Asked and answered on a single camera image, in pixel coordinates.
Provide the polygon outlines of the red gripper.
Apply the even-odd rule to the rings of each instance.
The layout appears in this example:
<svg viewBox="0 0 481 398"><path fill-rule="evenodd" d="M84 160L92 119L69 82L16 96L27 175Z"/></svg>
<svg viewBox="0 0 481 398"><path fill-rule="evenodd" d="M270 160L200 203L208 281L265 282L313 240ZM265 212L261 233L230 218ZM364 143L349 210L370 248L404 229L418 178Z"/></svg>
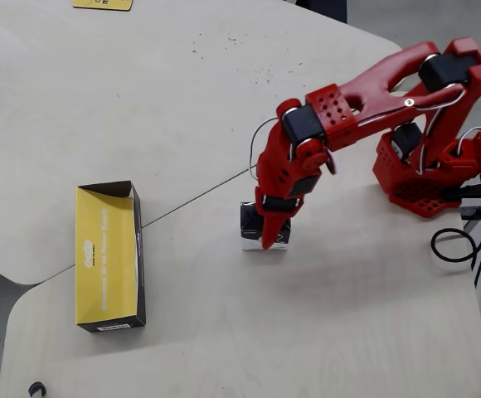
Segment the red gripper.
<svg viewBox="0 0 481 398"><path fill-rule="evenodd" d="M263 217L261 244L268 250L276 241L285 221L304 203L328 161L323 141L309 138L295 147L283 125L271 130L256 165L255 209Z"/></svg>

